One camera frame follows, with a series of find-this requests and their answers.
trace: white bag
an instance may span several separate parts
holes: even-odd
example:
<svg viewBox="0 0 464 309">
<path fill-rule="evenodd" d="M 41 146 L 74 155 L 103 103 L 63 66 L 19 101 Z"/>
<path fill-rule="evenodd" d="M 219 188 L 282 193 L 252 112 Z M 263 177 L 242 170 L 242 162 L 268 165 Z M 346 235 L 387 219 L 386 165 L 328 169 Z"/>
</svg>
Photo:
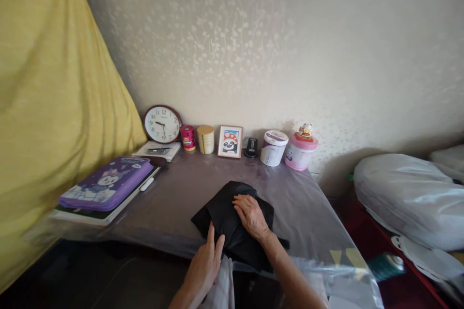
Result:
<svg viewBox="0 0 464 309">
<path fill-rule="evenodd" d="M 432 162 L 464 173 L 464 145 L 432 152 L 429 159 Z"/>
<path fill-rule="evenodd" d="M 464 248 L 464 187 L 432 163 L 405 154 L 363 159 L 354 170 L 358 200 L 412 241 Z"/>
</svg>

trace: wallpaper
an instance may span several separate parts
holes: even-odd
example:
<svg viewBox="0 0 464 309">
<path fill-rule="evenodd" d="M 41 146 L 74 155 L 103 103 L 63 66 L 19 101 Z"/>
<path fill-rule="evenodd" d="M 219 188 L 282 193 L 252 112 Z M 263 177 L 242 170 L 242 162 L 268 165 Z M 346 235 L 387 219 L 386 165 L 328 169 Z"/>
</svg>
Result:
<svg viewBox="0 0 464 309">
<path fill-rule="evenodd" d="M 365 156 L 463 140 L 462 0 L 88 0 L 137 109 L 291 135 L 329 196 Z"/>
</svg>

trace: cable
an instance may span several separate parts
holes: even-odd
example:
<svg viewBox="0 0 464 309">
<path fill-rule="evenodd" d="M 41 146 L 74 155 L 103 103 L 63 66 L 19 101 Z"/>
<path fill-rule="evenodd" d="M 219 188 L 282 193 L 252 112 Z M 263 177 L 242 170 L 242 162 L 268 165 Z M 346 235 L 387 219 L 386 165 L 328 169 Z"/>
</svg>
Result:
<svg viewBox="0 0 464 309">
<path fill-rule="evenodd" d="M 134 258 L 131 258 L 130 260 L 126 261 L 119 269 L 118 271 L 116 272 L 116 274 L 111 278 L 110 282 L 108 283 L 108 285 L 106 285 L 105 289 L 103 290 L 103 292 L 101 293 L 101 295 L 97 298 L 96 302 L 93 304 L 93 306 L 90 308 L 90 309 L 94 309 L 95 306 L 98 304 L 98 302 L 100 301 L 100 299 L 103 297 L 103 295 L 105 294 L 106 290 L 108 290 L 108 287 L 110 287 L 111 283 L 113 282 L 113 280 L 115 279 L 115 277 L 119 274 L 119 272 L 122 270 L 122 268 L 124 268 L 127 264 L 129 264 L 130 262 L 132 262 L 134 259 L 136 259 L 136 257 Z"/>
</svg>

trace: black fabric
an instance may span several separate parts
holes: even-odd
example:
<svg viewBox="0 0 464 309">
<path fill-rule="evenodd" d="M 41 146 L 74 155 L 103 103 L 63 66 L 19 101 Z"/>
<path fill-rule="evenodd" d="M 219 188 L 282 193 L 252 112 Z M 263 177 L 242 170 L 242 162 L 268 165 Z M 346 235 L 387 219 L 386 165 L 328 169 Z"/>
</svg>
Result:
<svg viewBox="0 0 464 309">
<path fill-rule="evenodd" d="M 218 240 L 221 234 L 225 235 L 224 253 L 231 259 L 246 263 L 258 271 L 272 272 L 271 264 L 261 245 L 242 226 L 242 222 L 233 208 L 233 196 L 236 195 L 249 195 L 255 198 L 269 229 L 272 230 L 274 221 L 273 206 L 259 198 L 253 187 L 236 181 L 229 181 L 225 184 L 191 220 L 205 239 L 208 236 L 209 224 L 213 221 L 215 241 Z M 290 243 L 287 240 L 279 238 L 279 241 L 284 248 L 290 248 Z"/>
</svg>

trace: hand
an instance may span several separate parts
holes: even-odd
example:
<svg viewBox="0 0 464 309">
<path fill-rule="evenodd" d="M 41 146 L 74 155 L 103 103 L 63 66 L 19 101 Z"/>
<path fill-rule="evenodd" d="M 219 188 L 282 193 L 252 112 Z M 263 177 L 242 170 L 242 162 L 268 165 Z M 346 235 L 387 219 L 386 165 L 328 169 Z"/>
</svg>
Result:
<svg viewBox="0 0 464 309">
<path fill-rule="evenodd" d="M 271 230 L 267 226 L 261 208 L 255 198 L 247 195 L 234 196 L 232 202 L 237 211 L 243 227 L 253 238 L 262 243 L 270 234 Z"/>
<path fill-rule="evenodd" d="M 194 296 L 194 304 L 198 302 L 196 306 L 192 306 L 193 308 L 200 305 L 218 276 L 225 238 L 222 234 L 217 240 L 216 248 L 214 247 L 214 226 L 211 222 L 206 244 L 199 248 L 190 263 L 182 287 L 184 291 Z"/>
</svg>

